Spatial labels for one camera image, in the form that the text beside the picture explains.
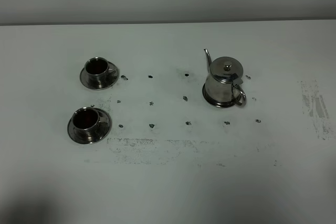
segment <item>metal saucer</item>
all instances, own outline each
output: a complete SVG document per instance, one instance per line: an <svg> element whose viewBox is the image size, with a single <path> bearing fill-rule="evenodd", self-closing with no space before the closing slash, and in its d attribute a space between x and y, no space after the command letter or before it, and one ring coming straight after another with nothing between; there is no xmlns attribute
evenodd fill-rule
<svg viewBox="0 0 336 224"><path fill-rule="evenodd" d="M108 63L109 63L109 68L115 69L114 72L108 74L105 78L102 78L100 80L92 80L89 77L85 68L83 68L79 76L80 82L88 89L93 89L93 90L102 90L102 89L107 89L113 86L119 78L119 69L113 63L109 61Z"/></svg>
<svg viewBox="0 0 336 224"><path fill-rule="evenodd" d="M232 100L230 102L218 102L216 101L215 99L211 98L205 91L205 85L203 85L203 88L202 88L202 94L203 94L203 97L204 99L210 103L212 106L215 106L217 108L228 108L228 107L231 107L233 105L235 105L235 100L239 101L240 100L240 93L239 95L236 97L235 100Z"/></svg>
<svg viewBox="0 0 336 224"><path fill-rule="evenodd" d="M94 126L91 127L92 130L84 130L86 132L83 133L81 132L82 130L76 129L76 127L74 126L74 117L72 116L68 123L68 135L70 136L70 138L78 144L93 144L104 139L109 134L112 128L112 119L110 115L104 110L97 108L84 107L79 110L83 109L96 111L99 114L99 120Z"/></svg>

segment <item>stainless steel teapot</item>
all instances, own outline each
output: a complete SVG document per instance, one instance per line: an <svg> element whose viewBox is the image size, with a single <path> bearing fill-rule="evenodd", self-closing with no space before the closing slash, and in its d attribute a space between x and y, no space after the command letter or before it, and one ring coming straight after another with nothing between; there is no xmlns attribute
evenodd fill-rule
<svg viewBox="0 0 336 224"><path fill-rule="evenodd" d="M209 51L204 51L209 73L202 90L205 100L220 108L245 105L246 95L239 86L243 83L242 64L231 57L220 57L212 62Z"/></svg>

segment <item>teapot handle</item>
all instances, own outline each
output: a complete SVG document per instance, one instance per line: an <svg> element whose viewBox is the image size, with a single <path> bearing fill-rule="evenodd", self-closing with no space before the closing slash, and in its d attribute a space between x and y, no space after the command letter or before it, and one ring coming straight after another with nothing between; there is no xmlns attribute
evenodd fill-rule
<svg viewBox="0 0 336 224"><path fill-rule="evenodd" d="M234 85L233 86L233 88L236 88L236 89L238 89L239 90L239 92L240 92L240 94L241 94L241 99L242 99L242 101L240 102L240 99L239 100L237 100L237 99L235 99L234 100L234 103L236 103L237 105L239 105L239 106L243 106L243 105L245 105L246 104L246 95L245 95L245 92L241 89L241 87L239 86L239 85Z"/></svg>

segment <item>dark liquid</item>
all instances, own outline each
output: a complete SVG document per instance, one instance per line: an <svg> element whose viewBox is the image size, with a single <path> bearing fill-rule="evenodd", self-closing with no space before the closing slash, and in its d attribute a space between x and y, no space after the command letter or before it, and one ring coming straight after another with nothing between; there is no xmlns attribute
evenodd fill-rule
<svg viewBox="0 0 336 224"><path fill-rule="evenodd" d="M97 120L98 115L93 110L83 110L77 113L75 117L73 118L73 124L79 129L87 129L91 126L93 126Z"/></svg>
<svg viewBox="0 0 336 224"><path fill-rule="evenodd" d="M106 61L101 59L95 59L87 63L85 69L90 74L100 74L103 73L108 67Z"/></svg>

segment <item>teapot base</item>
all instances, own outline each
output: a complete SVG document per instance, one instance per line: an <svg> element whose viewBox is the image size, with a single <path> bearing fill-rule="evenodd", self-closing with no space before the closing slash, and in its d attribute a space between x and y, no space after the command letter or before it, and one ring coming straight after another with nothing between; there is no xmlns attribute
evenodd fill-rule
<svg viewBox="0 0 336 224"><path fill-rule="evenodd" d="M202 88L202 93L203 93L203 97L204 99L210 103L212 106L215 106L217 108L228 108L228 107L231 107L233 105L235 105L235 102L234 101L229 101L229 102L219 102L219 101L216 101L215 99L211 98L205 91L205 85L203 85L203 88Z"/></svg>

